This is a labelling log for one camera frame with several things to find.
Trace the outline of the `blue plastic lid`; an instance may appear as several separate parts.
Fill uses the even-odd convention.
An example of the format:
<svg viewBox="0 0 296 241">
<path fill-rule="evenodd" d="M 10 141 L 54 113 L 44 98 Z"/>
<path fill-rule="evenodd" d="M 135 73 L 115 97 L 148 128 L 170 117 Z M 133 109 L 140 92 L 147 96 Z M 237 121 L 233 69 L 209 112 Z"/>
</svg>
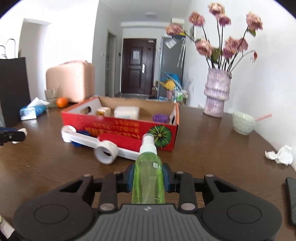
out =
<svg viewBox="0 0 296 241">
<path fill-rule="evenodd" d="M 72 143 L 76 147 L 86 146 L 90 147 L 91 144 L 89 142 L 92 136 L 88 131 L 78 131 L 71 134 L 70 143 Z"/>
</svg>

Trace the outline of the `dark entrance door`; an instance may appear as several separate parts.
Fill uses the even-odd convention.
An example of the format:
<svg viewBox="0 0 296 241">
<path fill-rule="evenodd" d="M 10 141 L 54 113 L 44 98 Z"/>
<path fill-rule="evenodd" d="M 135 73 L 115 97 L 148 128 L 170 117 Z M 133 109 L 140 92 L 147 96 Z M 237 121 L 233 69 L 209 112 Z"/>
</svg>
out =
<svg viewBox="0 0 296 241">
<path fill-rule="evenodd" d="M 156 39 L 124 39 L 121 93 L 151 95 Z"/>
</svg>

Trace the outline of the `green spray bottle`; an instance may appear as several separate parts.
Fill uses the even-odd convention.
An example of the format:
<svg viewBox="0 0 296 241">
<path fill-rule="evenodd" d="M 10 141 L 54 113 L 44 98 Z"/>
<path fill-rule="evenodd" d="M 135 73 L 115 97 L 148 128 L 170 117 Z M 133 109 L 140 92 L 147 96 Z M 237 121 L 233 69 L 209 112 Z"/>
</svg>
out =
<svg viewBox="0 0 296 241">
<path fill-rule="evenodd" d="M 139 156 L 134 164 L 132 204 L 164 204 L 163 163 L 154 144 L 154 136 L 143 135 Z"/>
</svg>

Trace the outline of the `white plastic container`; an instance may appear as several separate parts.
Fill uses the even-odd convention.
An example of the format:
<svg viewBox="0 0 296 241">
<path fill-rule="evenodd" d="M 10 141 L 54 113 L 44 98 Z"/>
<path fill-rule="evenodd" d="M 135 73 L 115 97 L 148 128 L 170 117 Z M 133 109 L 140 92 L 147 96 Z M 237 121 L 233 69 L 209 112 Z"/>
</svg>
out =
<svg viewBox="0 0 296 241">
<path fill-rule="evenodd" d="M 140 108 L 138 106 L 117 106 L 114 117 L 128 120 L 138 120 Z"/>
</svg>

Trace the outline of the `pale green bowl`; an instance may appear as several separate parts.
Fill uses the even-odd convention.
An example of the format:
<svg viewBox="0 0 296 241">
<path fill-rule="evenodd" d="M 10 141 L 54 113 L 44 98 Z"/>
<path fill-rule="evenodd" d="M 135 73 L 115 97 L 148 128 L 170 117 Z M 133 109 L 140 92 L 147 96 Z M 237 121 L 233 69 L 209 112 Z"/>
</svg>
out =
<svg viewBox="0 0 296 241">
<path fill-rule="evenodd" d="M 235 111 L 232 115 L 234 131 L 241 135 L 249 135 L 255 127 L 255 118 L 249 114 Z"/>
</svg>

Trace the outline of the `purple plastic lid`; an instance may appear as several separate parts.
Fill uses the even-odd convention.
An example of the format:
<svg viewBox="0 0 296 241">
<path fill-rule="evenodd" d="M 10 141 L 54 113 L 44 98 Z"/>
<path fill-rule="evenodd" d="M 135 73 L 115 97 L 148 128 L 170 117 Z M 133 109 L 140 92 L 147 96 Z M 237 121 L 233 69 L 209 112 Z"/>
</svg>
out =
<svg viewBox="0 0 296 241">
<path fill-rule="evenodd" d="M 158 113 L 152 116 L 152 120 L 156 123 L 167 123 L 169 118 L 165 114 Z"/>
</svg>

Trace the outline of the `cluttered storage cart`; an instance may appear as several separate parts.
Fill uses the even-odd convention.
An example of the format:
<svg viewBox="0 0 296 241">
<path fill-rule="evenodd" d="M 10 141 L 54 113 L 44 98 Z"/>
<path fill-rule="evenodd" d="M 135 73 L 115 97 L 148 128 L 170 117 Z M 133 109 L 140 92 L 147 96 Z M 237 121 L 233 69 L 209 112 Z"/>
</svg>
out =
<svg viewBox="0 0 296 241">
<path fill-rule="evenodd" d="M 158 100 L 187 105 L 193 79 L 181 81 L 177 74 L 161 72 L 159 80 L 156 81 Z"/>
</svg>

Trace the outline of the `white tape roll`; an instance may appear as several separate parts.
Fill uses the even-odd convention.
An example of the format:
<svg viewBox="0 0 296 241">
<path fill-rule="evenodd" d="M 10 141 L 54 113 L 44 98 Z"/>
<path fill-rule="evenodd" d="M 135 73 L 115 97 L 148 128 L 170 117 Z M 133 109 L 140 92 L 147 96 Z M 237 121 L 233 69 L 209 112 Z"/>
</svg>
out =
<svg viewBox="0 0 296 241">
<path fill-rule="evenodd" d="M 110 165 L 117 158 L 119 153 L 118 146 L 111 141 L 102 141 L 94 148 L 96 159 L 106 165 Z"/>
</svg>

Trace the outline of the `dried pink roses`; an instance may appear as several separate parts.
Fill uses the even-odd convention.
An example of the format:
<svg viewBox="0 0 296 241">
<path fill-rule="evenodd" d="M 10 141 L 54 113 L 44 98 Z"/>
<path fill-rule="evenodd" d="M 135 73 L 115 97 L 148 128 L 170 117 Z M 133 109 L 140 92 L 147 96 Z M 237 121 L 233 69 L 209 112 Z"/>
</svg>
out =
<svg viewBox="0 0 296 241">
<path fill-rule="evenodd" d="M 258 15 L 249 12 L 246 15 L 247 27 L 243 36 L 241 38 L 230 36 L 227 39 L 224 39 L 224 28 L 231 25 L 231 19 L 226 15 L 224 5 L 220 3 L 210 3 L 208 4 L 208 11 L 216 20 L 219 41 L 218 46 L 211 44 L 204 28 L 206 23 L 205 18 L 196 11 L 191 13 L 188 20 L 194 28 L 198 27 L 202 29 L 204 38 L 190 36 L 184 28 L 177 23 L 170 23 L 166 26 L 166 34 L 172 37 L 181 36 L 189 38 L 195 44 L 197 52 L 205 57 L 208 67 L 212 69 L 220 69 L 231 74 L 238 63 L 249 54 L 252 54 L 250 60 L 255 62 L 258 58 L 258 54 L 255 50 L 248 49 L 249 45 L 245 39 L 245 35 L 250 33 L 255 37 L 256 32 L 263 29 L 261 18 Z"/>
</svg>

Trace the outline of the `white red lint brush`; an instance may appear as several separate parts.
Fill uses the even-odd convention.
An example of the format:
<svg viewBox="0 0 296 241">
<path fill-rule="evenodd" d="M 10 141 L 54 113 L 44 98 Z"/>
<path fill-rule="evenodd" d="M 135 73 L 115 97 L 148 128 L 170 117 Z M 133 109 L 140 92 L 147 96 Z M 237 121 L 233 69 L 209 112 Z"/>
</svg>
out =
<svg viewBox="0 0 296 241">
<path fill-rule="evenodd" d="M 74 132 L 77 132 L 77 131 L 73 126 L 69 126 L 69 125 L 63 126 L 61 128 L 61 135 L 62 135 L 63 141 L 66 143 L 70 143 L 71 134 Z M 91 144 L 90 148 L 94 149 L 102 141 L 100 141 L 98 138 L 91 137 L 89 142 Z M 128 150 L 128 149 L 123 149 L 120 147 L 118 147 L 118 150 L 119 150 L 118 156 L 122 157 L 122 158 L 127 158 L 127 159 L 135 161 L 139 156 L 139 152 L 135 152 L 135 151 Z"/>
</svg>

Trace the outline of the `pink suitcase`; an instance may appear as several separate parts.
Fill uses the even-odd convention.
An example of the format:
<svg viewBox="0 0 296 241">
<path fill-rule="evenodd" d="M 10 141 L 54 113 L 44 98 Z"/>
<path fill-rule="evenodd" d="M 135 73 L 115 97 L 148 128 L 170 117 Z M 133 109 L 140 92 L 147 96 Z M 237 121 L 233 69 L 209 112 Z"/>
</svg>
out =
<svg viewBox="0 0 296 241">
<path fill-rule="evenodd" d="M 60 89 L 69 102 L 82 102 L 94 95 L 95 67 L 87 61 L 69 61 L 46 71 L 46 87 Z"/>
</svg>

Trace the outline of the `small beige box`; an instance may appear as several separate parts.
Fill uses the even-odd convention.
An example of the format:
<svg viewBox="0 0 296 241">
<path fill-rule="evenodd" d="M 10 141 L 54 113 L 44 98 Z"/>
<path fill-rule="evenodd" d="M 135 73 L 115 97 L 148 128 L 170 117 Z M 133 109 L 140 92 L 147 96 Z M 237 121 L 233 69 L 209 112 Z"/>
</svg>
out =
<svg viewBox="0 0 296 241">
<path fill-rule="evenodd" d="M 96 110 L 96 115 L 111 117 L 111 109 L 109 107 L 102 106 Z"/>
</svg>

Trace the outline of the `white jar lid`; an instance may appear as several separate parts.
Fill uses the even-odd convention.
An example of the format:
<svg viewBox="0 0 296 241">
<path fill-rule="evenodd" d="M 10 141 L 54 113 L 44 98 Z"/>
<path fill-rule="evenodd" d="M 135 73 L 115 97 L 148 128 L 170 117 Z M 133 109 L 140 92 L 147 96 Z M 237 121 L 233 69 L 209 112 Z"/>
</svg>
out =
<svg viewBox="0 0 296 241">
<path fill-rule="evenodd" d="M 17 144 L 23 142 L 27 136 L 28 132 L 26 128 L 21 128 L 13 133 L 12 143 Z"/>
</svg>

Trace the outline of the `black paper bag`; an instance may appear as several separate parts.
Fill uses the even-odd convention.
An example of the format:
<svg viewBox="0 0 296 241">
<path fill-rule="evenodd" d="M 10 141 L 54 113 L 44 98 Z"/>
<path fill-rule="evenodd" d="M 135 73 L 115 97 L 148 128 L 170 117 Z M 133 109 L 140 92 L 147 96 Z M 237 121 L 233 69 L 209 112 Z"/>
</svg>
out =
<svg viewBox="0 0 296 241">
<path fill-rule="evenodd" d="M 20 109 L 31 101 L 25 57 L 9 59 L 1 45 L 1 127 L 14 127 L 20 121 Z"/>
</svg>

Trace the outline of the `crumpled white tissue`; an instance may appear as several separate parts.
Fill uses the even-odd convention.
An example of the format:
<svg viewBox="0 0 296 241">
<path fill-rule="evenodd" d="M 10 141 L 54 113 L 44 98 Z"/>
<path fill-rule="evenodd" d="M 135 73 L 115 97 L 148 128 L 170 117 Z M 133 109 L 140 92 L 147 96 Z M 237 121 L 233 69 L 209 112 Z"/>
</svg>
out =
<svg viewBox="0 0 296 241">
<path fill-rule="evenodd" d="M 284 164 L 286 166 L 293 163 L 293 154 L 295 149 L 288 145 L 282 146 L 278 152 L 275 151 L 265 151 L 265 157 L 269 160 L 274 160 L 277 164 Z"/>
</svg>

